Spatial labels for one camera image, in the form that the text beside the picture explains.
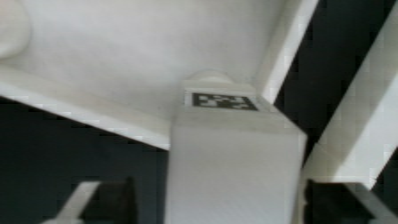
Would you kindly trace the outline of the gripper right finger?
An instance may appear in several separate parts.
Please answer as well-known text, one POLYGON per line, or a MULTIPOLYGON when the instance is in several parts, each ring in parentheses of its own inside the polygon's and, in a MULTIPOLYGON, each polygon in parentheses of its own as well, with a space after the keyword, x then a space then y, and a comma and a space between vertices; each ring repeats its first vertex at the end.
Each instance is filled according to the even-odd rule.
POLYGON ((398 224, 398 215, 360 183, 307 180, 303 224, 398 224))

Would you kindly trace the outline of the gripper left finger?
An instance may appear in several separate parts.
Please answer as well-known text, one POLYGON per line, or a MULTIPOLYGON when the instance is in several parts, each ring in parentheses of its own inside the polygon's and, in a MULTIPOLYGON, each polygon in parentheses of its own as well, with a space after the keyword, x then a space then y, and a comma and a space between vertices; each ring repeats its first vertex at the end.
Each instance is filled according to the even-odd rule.
POLYGON ((55 217, 40 224, 138 224, 133 178, 81 182, 55 217))

